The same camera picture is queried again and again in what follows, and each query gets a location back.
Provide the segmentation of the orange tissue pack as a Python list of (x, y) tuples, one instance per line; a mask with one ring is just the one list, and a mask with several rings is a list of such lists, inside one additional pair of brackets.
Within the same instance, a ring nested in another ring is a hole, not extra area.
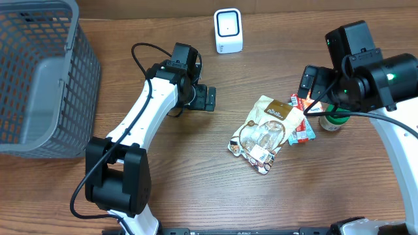
[[(310, 93), (308, 93), (308, 96), (305, 99), (302, 99), (302, 105), (303, 105), (304, 110), (307, 110), (308, 107), (312, 103), (314, 103), (314, 101), (315, 101), (314, 99), (310, 98)], [(315, 105), (313, 105), (308, 110), (308, 113), (320, 113), (320, 112), (323, 112), (323, 111), (324, 111), (323, 106), (322, 106), (321, 102), (318, 101)]]

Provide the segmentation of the green lid jar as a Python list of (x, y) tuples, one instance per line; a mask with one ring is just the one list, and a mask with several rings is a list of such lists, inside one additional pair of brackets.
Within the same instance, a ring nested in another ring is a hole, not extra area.
[[(326, 112), (345, 112), (346, 110), (342, 108), (334, 109), (333, 105), (328, 105)], [(324, 128), (326, 131), (337, 131), (340, 129), (347, 121), (349, 120), (349, 116), (346, 117), (334, 117), (334, 116), (320, 116), (319, 117), (319, 124)]]

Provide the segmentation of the red white snack bar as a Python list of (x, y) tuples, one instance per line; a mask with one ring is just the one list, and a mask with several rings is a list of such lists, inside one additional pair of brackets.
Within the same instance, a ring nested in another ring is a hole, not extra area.
[[(296, 93), (291, 95), (291, 102), (295, 108), (303, 110), (302, 103)], [(291, 143), (305, 143), (307, 141), (309, 141), (309, 138), (306, 132), (306, 122), (302, 120), (300, 125), (292, 133)]]

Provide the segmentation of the white brown snack bag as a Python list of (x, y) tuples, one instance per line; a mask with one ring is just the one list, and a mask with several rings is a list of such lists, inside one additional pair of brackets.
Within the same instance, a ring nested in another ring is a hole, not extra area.
[(242, 156), (265, 175), (270, 172), (279, 151), (304, 120), (303, 111), (262, 95), (245, 122), (232, 135), (228, 149)]

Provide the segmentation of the teal wet wipes pack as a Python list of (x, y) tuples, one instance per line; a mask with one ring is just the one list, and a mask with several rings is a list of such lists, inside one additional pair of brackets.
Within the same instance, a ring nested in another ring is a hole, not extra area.
[[(306, 117), (304, 118), (304, 121), (306, 122), (306, 132), (307, 132), (307, 135), (308, 135), (309, 140), (314, 140), (314, 139), (316, 138), (316, 135), (315, 135), (315, 133), (314, 133), (314, 131), (313, 131), (313, 129), (312, 129), (312, 127), (311, 127), (311, 125), (310, 125), (309, 121), (306, 119)], [(290, 145), (290, 146), (292, 146), (292, 145), (293, 145), (293, 144), (291, 143), (291, 141), (292, 141), (292, 134), (291, 134), (291, 136), (288, 138), (288, 142), (289, 142), (289, 145)]]

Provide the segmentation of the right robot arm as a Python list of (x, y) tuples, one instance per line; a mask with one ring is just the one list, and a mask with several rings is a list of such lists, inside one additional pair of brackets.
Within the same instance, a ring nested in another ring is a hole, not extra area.
[(332, 105), (322, 116), (370, 118), (393, 166), (404, 203), (403, 221), (353, 217), (331, 224), (329, 234), (417, 233), (417, 58), (383, 58), (365, 21), (326, 34), (333, 67), (308, 65), (297, 95)]

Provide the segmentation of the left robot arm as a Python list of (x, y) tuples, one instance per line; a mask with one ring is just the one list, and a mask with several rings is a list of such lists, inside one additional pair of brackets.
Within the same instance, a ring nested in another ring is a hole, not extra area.
[(176, 43), (169, 58), (143, 69), (144, 88), (123, 121), (105, 138), (93, 137), (86, 146), (86, 175), (74, 190), (103, 210), (101, 219), (120, 224), (115, 234), (160, 234), (161, 223), (149, 208), (152, 188), (147, 152), (170, 111), (212, 112), (216, 89), (199, 83), (203, 64), (197, 49)]

